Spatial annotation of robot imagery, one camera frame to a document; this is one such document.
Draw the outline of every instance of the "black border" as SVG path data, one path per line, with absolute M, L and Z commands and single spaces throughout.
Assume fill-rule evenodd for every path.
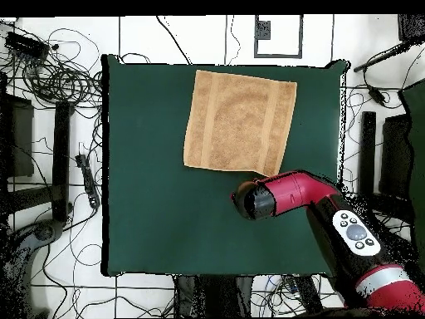
M 102 259 L 100 262 L 100 272 L 106 277 L 110 277 L 108 273 L 109 252 L 110 252 L 110 206 L 109 206 L 109 178 L 110 178 L 110 122 L 109 122 L 109 105 L 110 105 L 110 66 L 108 63 L 108 55 L 102 54 L 100 57 L 102 64 L 102 78 L 100 81 L 102 88 L 102 153 L 103 161 L 103 178 L 106 182 L 102 182 Z
M 255 15 L 254 26 L 256 28 L 259 23 L 260 15 Z M 286 54 L 258 54 L 258 38 L 254 36 L 254 58 L 255 59 L 302 59 L 302 36 L 304 26 L 304 15 L 300 15 L 300 29 L 298 31 L 298 54 L 286 55 Z

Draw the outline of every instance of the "black cable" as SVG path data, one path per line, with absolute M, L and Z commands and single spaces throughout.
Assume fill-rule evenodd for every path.
M 124 54 L 123 56 L 120 56 L 120 59 L 122 60 L 123 63 L 125 63 L 124 58 L 126 56 L 128 56 L 128 55 L 141 56 L 141 57 L 143 57 L 146 60 L 146 63 L 148 63 L 148 64 L 151 63 L 150 62 L 150 59 L 146 55 L 138 54 L 137 52 L 128 52 L 127 54 Z
M 241 43 L 237 40 L 237 38 L 235 37 L 235 35 L 233 34 L 233 21 L 235 20 L 235 15 L 233 15 L 232 17 L 232 24 L 230 25 L 230 34 L 232 34 L 232 37 L 237 41 L 237 45 L 239 45 L 239 48 L 237 49 L 237 54 L 235 57 L 233 57 L 230 61 L 229 61 L 229 65 L 232 63 L 232 61 L 234 59 L 237 59 L 237 57 L 239 56 L 239 51 L 241 50 Z
M 46 262 L 47 262 L 47 259 L 49 258 L 49 254 L 50 254 L 50 244 L 47 245 L 47 255 L 46 255 L 46 258 L 44 258 L 44 262 L 43 262 L 43 265 L 42 265 L 42 271 L 44 272 L 44 275 L 47 277 L 47 279 L 49 279 L 51 282 L 55 283 L 58 287 L 61 287 L 65 291 L 65 296 L 63 297 L 63 299 L 61 301 L 61 304 L 57 307 L 57 309 L 55 310 L 55 313 L 53 313 L 53 318 L 52 319 L 55 319 L 56 318 L 56 314 L 59 312 L 59 309 L 61 308 L 61 306 L 63 305 L 63 303 L 65 302 L 65 300 L 66 300 L 66 298 L 68 296 L 68 290 L 66 290 L 66 288 L 63 287 L 63 285 L 61 285 L 56 280 L 53 280 L 49 276 L 49 274 L 47 274 L 47 272 L 46 272 Z
M 84 311 L 87 307 L 90 307 L 90 306 L 99 306 L 99 305 L 104 305 L 104 304 L 106 304 L 106 303 L 109 303 L 109 302 L 112 302 L 112 301 L 116 300 L 117 298 L 120 298 L 120 299 L 122 299 L 122 300 L 126 301 L 127 303 L 129 303 L 129 304 L 130 304 L 132 307 L 134 307 L 134 308 L 137 308 L 137 309 L 140 309 L 141 311 L 144 311 L 144 314 L 149 314 L 151 317 L 158 317 L 158 318 L 161 318 L 161 316 L 155 316 L 155 315 L 150 314 L 150 312 L 151 312 L 151 311 L 154 311 L 154 310 L 158 310 L 158 311 L 160 311 L 160 312 L 161 312 L 161 310 L 160 310 L 159 308 L 151 308 L 151 309 L 147 310 L 147 309 L 145 309 L 145 308 L 142 308 L 142 307 L 140 307 L 140 306 L 135 305 L 135 304 L 134 304 L 134 303 L 132 303 L 129 299 L 127 299 L 127 298 L 125 298 L 125 297 L 123 297 L 123 296 L 117 296 L 117 297 L 112 297 L 111 299 L 106 300 L 106 301 L 102 301 L 102 302 L 92 302 L 92 303 L 88 303 L 88 304 L 87 304 L 87 305 L 85 305 L 85 306 L 83 307 L 83 309 L 82 309 L 82 310 L 78 313 L 78 315 L 77 315 L 76 319 L 79 319 L 79 318 L 81 317 L 81 315 L 82 315 L 83 311 Z
M 184 58 L 186 59 L 186 62 L 189 65 L 192 65 L 192 62 L 188 59 L 188 57 L 186 56 L 186 54 L 183 52 L 182 48 L 180 47 L 180 45 L 177 43 L 176 38 L 174 38 L 173 34 L 171 33 L 171 31 L 161 22 L 161 20 L 159 19 L 158 16 L 155 16 L 156 20 L 159 22 L 159 24 L 165 28 L 165 30 L 168 32 L 168 34 L 173 38 L 174 43 L 176 44 L 177 48 L 180 50 L 180 52 L 182 53 L 182 55 L 184 56 Z

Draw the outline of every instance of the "towel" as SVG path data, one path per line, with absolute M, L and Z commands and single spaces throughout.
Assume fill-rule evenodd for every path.
M 295 82 L 197 70 L 184 165 L 278 174 L 295 101 Z

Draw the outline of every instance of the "green table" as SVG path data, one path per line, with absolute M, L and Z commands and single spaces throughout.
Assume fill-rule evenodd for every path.
M 185 167 L 183 142 L 196 70 L 296 81 L 281 172 L 306 169 L 336 179 L 346 61 L 328 68 L 124 65 L 108 56 L 102 63 L 110 122 L 109 250 L 102 267 L 109 275 L 329 271 L 304 209 L 245 220 L 229 196 L 259 175 Z

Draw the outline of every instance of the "round button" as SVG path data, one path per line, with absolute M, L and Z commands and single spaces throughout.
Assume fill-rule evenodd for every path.
M 348 226 L 347 228 L 347 237 L 350 240 L 360 241 L 363 240 L 366 236 L 368 236 L 368 234 L 366 233 L 364 227 L 356 223 Z

